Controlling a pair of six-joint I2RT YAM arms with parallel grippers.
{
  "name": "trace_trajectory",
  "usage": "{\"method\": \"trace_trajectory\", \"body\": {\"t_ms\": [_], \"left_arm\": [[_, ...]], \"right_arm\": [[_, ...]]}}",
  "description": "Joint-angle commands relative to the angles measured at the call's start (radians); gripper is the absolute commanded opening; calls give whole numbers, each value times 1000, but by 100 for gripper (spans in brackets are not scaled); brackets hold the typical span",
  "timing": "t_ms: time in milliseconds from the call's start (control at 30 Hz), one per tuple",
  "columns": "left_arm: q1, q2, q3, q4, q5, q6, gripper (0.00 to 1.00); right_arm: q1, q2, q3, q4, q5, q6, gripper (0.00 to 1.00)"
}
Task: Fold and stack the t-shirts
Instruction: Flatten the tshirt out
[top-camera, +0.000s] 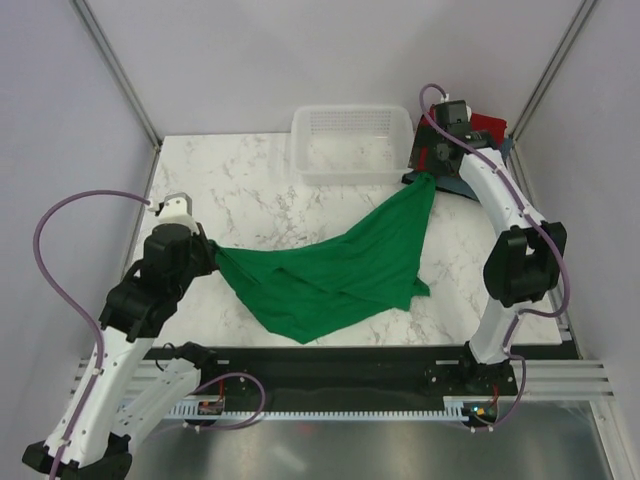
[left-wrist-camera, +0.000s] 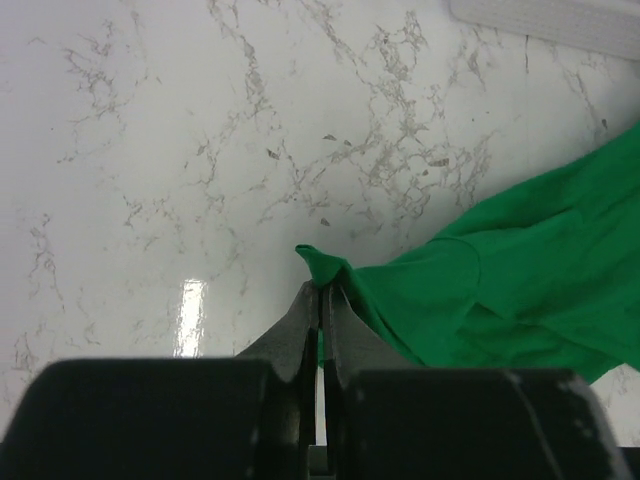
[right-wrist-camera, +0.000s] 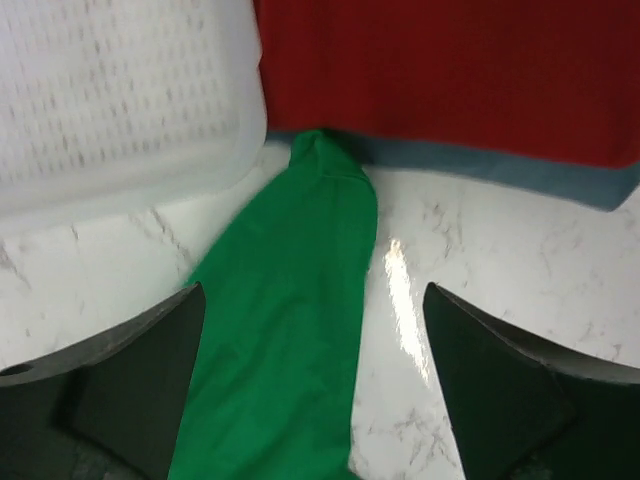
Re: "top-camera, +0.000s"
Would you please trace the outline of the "green t shirt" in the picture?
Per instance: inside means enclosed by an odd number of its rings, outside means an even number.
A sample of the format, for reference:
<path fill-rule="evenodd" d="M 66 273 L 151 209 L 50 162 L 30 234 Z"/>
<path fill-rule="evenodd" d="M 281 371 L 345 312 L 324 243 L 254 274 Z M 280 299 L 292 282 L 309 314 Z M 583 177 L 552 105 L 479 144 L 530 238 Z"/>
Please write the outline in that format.
<path fill-rule="evenodd" d="M 238 300 L 269 332 L 301 344 L 428 297 L 421 255 L 436 196 L 423 173 L 345 233 L 300 248 L 211 248 Z"/>

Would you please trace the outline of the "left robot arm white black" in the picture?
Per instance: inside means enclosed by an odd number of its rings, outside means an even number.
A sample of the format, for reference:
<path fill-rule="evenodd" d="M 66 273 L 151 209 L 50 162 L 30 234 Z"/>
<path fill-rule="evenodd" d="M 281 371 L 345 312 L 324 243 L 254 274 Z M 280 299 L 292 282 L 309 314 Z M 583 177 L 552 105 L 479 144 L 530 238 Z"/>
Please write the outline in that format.
<path fill-rule="evenodd" d="M 122 479 L 137 447 L 182 397 L 216 388 L 214 351 L 187 342 L 128 410 L 118 410 L 141 360 L 193 280 L 216 269 L 201 224 L 164 223 L 152 230 L 142 258 L 107 295 L 99 317 L 102 342 L 67 412 L 47 439 L 27 446 L 25 465 L 53 479 Z"/>

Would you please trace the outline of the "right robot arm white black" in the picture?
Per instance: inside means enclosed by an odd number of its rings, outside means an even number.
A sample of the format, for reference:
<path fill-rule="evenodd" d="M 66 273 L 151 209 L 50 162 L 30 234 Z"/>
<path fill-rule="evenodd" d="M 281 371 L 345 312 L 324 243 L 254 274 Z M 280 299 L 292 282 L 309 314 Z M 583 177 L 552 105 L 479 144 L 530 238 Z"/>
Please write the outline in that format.
<path fill-rule="evenodd" d="M 564 263 L 567 232 L 549 222 L 516 185 L 499 150 L 486 131 L 474 131 L 457 117 L 443 123 L 437 113 L 420 119 L 409 161 L 414 173 L 428 173 L 436 182 L 450 181 L 455 192 L 468 193 L 486 213 L 495 244 L 483 266 L 488 301 L 478 328 L 465 345 L 458 381 L 467 392 L 483 392 L 494 381 L 492 366 L 512 359 L 510 352 L 521 316 L 557 318 L 537 303 L 559 284 L 567 284 Z"/>

